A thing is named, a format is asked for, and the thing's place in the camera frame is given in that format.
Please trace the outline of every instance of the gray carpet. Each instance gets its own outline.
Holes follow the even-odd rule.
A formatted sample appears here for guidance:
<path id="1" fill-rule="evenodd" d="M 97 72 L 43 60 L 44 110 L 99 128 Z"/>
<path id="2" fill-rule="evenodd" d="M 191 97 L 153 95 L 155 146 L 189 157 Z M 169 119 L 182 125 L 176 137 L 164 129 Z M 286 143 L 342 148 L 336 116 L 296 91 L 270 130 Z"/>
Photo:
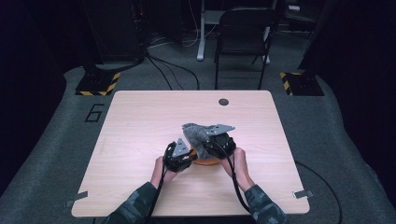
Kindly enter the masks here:
<path id="1" fill-rule="evenodd" d="M 332 90 L 318 77 L 325 96 L 288 96 L 280 72 L 298 72 L 304 56 L 306 35 L 276 33 L 262 84 L 273 94 L 294 159 L 320 174 L 339 198 L 343 223 L 395 223 L 396 213 L 375 172 L 362 160 L 343 128 L 342 117 Z M 165 44 L 148 52 L 170 63 L 184 66 L 198 77 L 201 90 L 214 89 L 213 63 L 216 42 L 206 42 L 205 60 L 196 61 L 198 43 L 183 48 Z M 222 66 L 221 90 L 255 90 L 259 73 L 237 71 L 247 65 L 226 59 Z M 105 67 L 122 64 L 109 63 Z M 192 75 L 175 67 L 171 71 L 159 64 L 174 90 L 196 90 Z M 84 75 L 82 68 L 64 74 L 67 89 L 47 130 L 0 199 L 0 223 L 92 223 L 91 219 L 71 216 L 64 202 L 78 192 L 96 139 L 106 118 L 113 94 L 76 96 L 75 87 Z M 120 75 L 115 91 L 169 90 L 161 73 L 149 60 Z M 98 122 L 84 122 L 94 104 L 103 113 Z M 337 223 L 339 211 L 331 190 L 317 175 L 298 165 L 309 198 L 310 211 L 290 216 L 290 223 Z M 184 223 L 230 222 L 229 218 L 196 218 Z"/>

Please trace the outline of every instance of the orange object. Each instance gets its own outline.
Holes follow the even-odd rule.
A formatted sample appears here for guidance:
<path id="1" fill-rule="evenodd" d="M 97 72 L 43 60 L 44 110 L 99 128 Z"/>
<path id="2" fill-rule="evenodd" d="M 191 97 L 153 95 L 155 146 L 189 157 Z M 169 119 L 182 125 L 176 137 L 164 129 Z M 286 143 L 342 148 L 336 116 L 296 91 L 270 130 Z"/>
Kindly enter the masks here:
<path id="1" fill-rule="evenodd" d="M 192 147 L 191 149 L 192 149 L 191 155 L 192 155 L 192 156 L 193 156 L 193 155 L 196 155 L 196 154 L 197 154 L 197 151 L 195 150 L 195 148 Z M 213 158 L 208 159 L 208 160 L 196 159 L 196 160 L 193 161 L 193 162 L 194 162 L 195 164 L 198 164 L 198 165 L 216 165 L 216 164 L 219 164 L 219 159 L 213 157 Z"/>

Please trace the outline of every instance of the wooden table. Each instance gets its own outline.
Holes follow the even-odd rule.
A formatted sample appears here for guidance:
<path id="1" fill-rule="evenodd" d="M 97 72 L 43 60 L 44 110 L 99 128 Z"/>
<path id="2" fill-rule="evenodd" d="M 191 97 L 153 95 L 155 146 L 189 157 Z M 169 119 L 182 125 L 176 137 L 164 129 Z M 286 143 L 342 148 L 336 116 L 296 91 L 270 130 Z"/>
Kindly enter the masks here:
<path id="1" fill-rule="evenodd" d="M 220 105 L 219 99 L 228 105 Z M 193 122 L 235 127 L 229 135 L 247 152 L 252 179 L 287 214 L 308 212 L 288 141 L 269 91 L 118 91 L 108 110 L 79 192 L 75 217 L 106 217 L 149 181 L 155 159 Z M 193 164 L 163 187 L 154 216 L 246 215 L 221 165 Z"/>

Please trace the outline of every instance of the camouflage sleeve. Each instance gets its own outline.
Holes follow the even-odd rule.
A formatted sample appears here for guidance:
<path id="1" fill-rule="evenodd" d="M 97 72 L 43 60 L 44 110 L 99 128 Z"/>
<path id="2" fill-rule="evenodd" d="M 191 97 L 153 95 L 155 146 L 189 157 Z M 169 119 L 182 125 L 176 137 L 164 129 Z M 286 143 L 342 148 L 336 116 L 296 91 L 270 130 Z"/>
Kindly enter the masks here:
<path id="1" fill-rule="evenodd" d="M 289 223 L 288 217 L 282 209 L 258 185 L 248 189 L 245 192 L 245 198 L 250 214 L 256 223 Z"/>
<path id="2" fill-rule="evenodd" d="M 106 217 L 102 224 L 144 223 L 156 191 L 157 189 L 150 182 L 147 182 L 135 190 L 120 207 Z"/>

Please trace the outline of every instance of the hand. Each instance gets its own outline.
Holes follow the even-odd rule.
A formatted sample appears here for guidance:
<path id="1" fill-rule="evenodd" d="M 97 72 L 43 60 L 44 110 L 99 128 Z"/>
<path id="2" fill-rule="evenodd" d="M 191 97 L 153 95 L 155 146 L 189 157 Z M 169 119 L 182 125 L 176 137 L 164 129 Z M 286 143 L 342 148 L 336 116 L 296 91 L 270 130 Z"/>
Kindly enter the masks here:
<path id="1" fill-rule="evenodd" d="M 233 152 L 233 155 L 230 156 L 230 160 L 231 162 L 233 162 L 234 160 L 233 167 L 239 188 L 241 188 L 241 190 L 244 192 L 247 191 L 253 185 L 255 185 L 255 183 L 248 174 L 248 163 L 247 163 L 245 150 L 240 147 L 237 147 Z M 224 159 L 220 163 L 223 166 L 225 172 L 229 176 L 233 176 L 233 172 L 231 170 L 230 163 L 228 163 L 228 160 Z"/>
<path id="2" fill-rule="evenodd" d="M 154 170 L 152 171 L 152 176 L 151 176 L 151 180 L 150 180 L 150 183 L 156 189 L 160 185 L 160 180 L 161 180 L 162 174 L 163 174 L 163 157 L 159 157 L 159 158 L 157 158 L 157 160 L 155 160 L 155 166 L 154 166 Z M 176 175 L 177 175 L 177 173 L 175 173 L 175 172 L 167 171 L 165 178 L 163 179 L 163 184 L 166 185 L 169 182 L 171 182 L 175 178 Z"/>

